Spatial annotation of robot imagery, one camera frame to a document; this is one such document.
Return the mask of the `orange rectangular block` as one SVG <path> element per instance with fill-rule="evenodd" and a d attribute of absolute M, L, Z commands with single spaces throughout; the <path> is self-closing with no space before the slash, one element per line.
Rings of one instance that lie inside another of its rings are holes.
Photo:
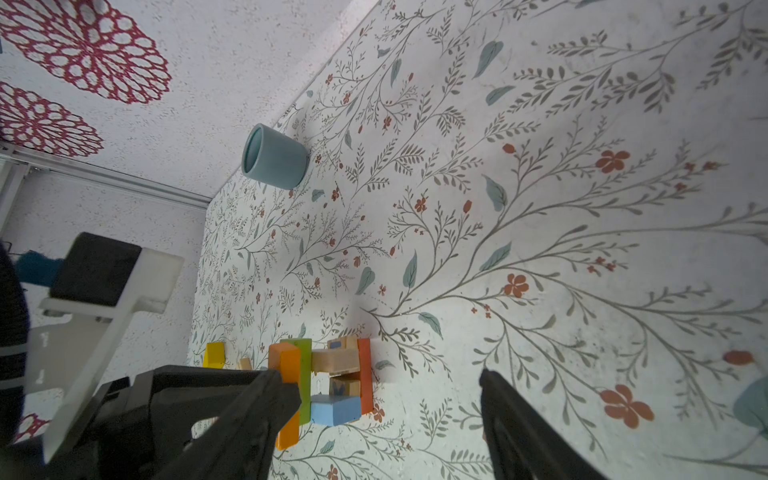
<path fill-rule="evenodd" d="M 287 412 L 290 419 L 281 428 L 276 440 L 278 451 L 287 450 L 299 441 L 301 400 L 301 351 L 292 343 L 281 342 L 269 347 L 268 368 L 280 373 L 282 383 L 289 388 Z"/>

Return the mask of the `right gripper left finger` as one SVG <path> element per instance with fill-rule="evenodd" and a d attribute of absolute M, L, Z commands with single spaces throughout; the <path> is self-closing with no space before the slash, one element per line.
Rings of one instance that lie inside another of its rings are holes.
<path fill-rule="evenodd" d="M 274 370 L 258 373 L 217 421 L 157 479 L 266 479 L 276 440 L 290 419 L 289 388 Z"/>

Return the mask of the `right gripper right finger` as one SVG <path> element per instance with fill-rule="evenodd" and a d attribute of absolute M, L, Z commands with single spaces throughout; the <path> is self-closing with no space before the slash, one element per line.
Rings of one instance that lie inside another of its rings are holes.
<path fill-rule="evenodd" d="M 495 478 L 605 479 L 499 373 L 483 370 L 479 384 Z"/>

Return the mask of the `red rectangular block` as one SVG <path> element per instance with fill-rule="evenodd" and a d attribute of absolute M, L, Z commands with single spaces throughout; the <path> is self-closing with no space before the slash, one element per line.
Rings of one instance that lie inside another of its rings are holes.
<path fill-rule="evenodd" d="M 371 345 L 368 338 L 362 338 L 357 341 L 359 352 L 359 380 L 361 385 L 361 413 L 363 415 L 373 412 L 373 380 L 372 380 L 372 362 Z"/>

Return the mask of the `green rectangular block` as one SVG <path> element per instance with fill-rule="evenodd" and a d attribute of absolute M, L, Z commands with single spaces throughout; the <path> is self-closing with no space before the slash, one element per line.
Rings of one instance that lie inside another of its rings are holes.
<path fill-rule="evenodd" d="M 282 343 L 288 343 L 297 347 L 301 353 L 300 374 L 299 374 L 299 392 L 301 406 L 299 409 L 299 425 L 305 425 L 311 419 L 311 354 L 312 340 L 308 338 L 283 339 Z"/>

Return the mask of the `natural wood long block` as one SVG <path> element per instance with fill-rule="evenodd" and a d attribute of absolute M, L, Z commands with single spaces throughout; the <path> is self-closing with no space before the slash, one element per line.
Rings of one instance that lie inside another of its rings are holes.
<path fill-rule="evenodd" d="M 315 373 L 327 373 L 339 376 L 360 370 L 359 352 L 357 349 L 317 349 L 312 350 L 311 370 Z"/>

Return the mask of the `blue rectangular block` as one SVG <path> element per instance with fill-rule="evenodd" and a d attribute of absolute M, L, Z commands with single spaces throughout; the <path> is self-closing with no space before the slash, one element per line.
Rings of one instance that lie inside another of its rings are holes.
<path fill-rule="evenodd" d="M 313 395 L 310 409 L 312 423 L 329 427 L 357 421 L 362 415 L 358 396 Z"/>

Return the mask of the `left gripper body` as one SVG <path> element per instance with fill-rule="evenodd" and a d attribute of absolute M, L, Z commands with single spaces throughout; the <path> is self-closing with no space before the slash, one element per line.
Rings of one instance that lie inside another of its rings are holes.
<path fill-rule="evenodd" d="M 1 449 L 4 479 L 157 479 L 258 373 L 165 366 L 101 386 L 64 449 L 46 463 L 42 440 Z"/>

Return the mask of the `yellow triangular block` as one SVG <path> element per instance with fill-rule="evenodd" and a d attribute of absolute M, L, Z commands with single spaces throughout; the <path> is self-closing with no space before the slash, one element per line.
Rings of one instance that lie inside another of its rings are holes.
<path fill-rule="evenodd" d="M 202 366 L 209 369 L 223 369 L 225 365 L 225 344 L 223 342 L 208 343 L 205 347 Z"/>

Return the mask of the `wood letter F cube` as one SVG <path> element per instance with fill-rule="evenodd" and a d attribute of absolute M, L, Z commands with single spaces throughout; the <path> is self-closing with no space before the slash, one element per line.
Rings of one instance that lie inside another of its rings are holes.
<path fill-rule="evenodd" d="M 359 376 L 360 357 L 358 350 L 358 338 L 348 335 L 327 342 L 329 350 L 340 350 L 334 353 L 330 370 L 330 394 L 334 396 L 361 395 L 361 381 Z"/>

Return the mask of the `teal cup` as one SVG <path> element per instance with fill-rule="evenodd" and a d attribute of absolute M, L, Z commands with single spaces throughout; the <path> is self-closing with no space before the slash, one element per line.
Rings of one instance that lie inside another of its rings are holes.
<path fill-rule="evenodd" d="M 297 187 L 309 164 L 309 152 L 298 141 L 268 127 L 257 124 L 246 141 L 242 174 L 283 190 Z"/>

